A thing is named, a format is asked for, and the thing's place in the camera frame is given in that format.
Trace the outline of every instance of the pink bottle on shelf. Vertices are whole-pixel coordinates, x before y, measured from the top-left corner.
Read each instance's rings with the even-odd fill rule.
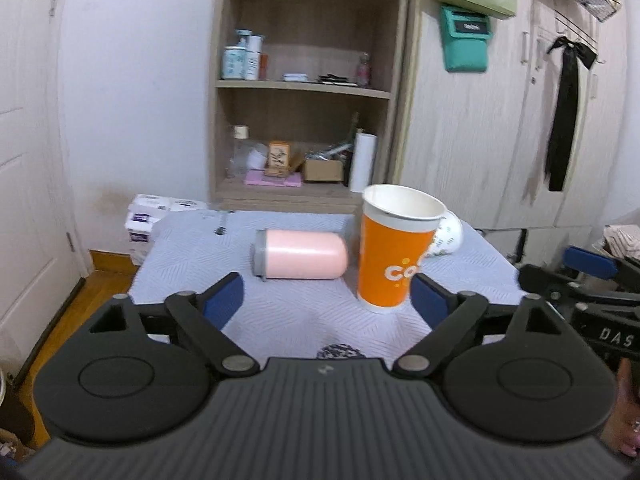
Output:
[[[254,275],[262,279],[334,280],[347,270],[344,240],[336,233],[259,230]]]

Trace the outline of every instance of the white wall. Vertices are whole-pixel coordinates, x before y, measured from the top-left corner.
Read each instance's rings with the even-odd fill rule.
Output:
[[[214,0],[63,0],[59,107],[87,249],[127,252],[139,192],[207,200]]]
[[[602,221],[640,222],[640,0],[626,0],[628,65],[625,116]]]

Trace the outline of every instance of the orange paper cup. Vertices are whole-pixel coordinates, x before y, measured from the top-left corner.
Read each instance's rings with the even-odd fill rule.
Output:
[[[358,298],[384,314],[406,298],[447,208],[431,195],[392,184],[369,186],[362,197]]]

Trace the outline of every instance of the black ribbon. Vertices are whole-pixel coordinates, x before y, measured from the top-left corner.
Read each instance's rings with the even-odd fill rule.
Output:
[[[546,147],[545,177],[548,179],[549,191],[562,191],[571,158],[580,91],[578,59],[587,67],[587,70],[590,70],[597,58],[596,53],[588,46],[569,41],[565,36],[557,38],[546,53],[550,54],[552,50],[562,46],[564,46],[564,52],[558,102],[554,125],[549,135],[549,144]]]

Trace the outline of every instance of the teal pouch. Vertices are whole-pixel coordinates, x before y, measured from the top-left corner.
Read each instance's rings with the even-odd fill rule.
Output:
[[[440,33],[447,72],[486,71],[486,42],[492,36],[488,16],[459,7],[442,6]]]

